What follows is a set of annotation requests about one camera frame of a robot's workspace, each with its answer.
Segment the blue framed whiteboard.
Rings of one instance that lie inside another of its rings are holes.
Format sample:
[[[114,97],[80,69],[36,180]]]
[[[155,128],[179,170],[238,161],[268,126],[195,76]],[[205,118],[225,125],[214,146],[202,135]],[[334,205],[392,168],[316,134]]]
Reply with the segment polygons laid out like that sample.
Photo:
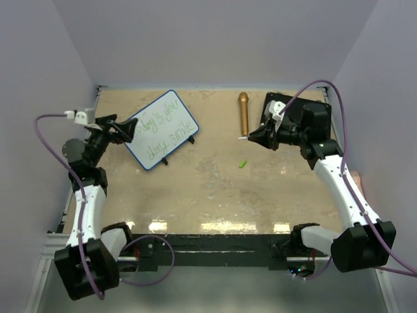
[[[126,146],[145,170],[151,170],[186,142],[200,127],[174,90],[168,90],[131,116],[134,139]]]

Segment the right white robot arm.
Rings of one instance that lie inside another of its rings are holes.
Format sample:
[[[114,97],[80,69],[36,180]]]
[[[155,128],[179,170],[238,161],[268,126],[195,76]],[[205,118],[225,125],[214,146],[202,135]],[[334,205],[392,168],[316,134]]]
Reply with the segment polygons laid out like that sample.
[[[289,241],[292,252],[297,256],[311,250],[322,252],[342,273],[386,265],[386,249],[392,247],[396,229],[372,210],[342,163],[343,151],[331,137],[331,107],[310,102],[301,107],[299,118],[293,119],[282,112],[284,106],[276,100],[266,104],[263,125],[248,139],[273,151],[281,143],[298,146],[302,157],[327,186],[343,224],[341,233],[317,223],[294,226]]]

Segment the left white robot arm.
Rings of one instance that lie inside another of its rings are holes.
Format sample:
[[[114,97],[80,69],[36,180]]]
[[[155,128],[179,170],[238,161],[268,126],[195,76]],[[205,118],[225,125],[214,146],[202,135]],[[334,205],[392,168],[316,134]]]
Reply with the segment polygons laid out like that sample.
[[[55,252],[54,263],[71,300],[90,295],[104,298],[106,290],[119,285],[119,255],[134,251],[135,240],[125,222],[100,227],[108,195],[108,179],[98,163],[108,145],[131,143],[137,119],[116,121],[117,115],[99,117],[87,129],[85,140],[65,142],[62,153],[69,166],[68,176],[76,200],[70,237]]]

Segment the gold microphone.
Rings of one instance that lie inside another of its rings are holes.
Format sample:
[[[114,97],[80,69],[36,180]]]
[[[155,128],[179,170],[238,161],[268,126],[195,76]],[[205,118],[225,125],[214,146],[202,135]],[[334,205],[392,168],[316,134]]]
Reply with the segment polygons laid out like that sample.
[[[249,134],[249,124],[248,124],[248,94],[241,92],[238,96],[238,104],[240,106],[240,120],[242,127],[242,135],[247,136]]]

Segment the black hard case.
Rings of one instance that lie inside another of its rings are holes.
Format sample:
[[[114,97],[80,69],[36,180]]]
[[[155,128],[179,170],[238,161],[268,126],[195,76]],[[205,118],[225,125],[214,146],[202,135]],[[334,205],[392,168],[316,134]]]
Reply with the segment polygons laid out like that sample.
[[[265,96],[259,125],[263,126],[268,119],[265,110],[269,102],[282,102],[286,105],[291,99],[291,96],[282,93],[268,92]],[[323,135],[325,138],[330,137],[331,113],[332,109],[329,104],[325,104],[321,101],[297,98],[285,111],[284,120],[281,126],[288,130],[291,129],[291,127],[298,127],[301,129],[310,127],[311,130],[316,131],[318,135]]]

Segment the black base frame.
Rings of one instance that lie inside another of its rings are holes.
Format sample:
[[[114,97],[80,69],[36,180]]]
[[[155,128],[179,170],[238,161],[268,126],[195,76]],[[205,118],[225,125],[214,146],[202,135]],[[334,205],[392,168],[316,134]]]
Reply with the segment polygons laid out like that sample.
[[[122,272],[153,272],[161,267],[264,267],[270,271],[310,274],[328,258],[294,248],[289,234],[133,234],[122,250]]]

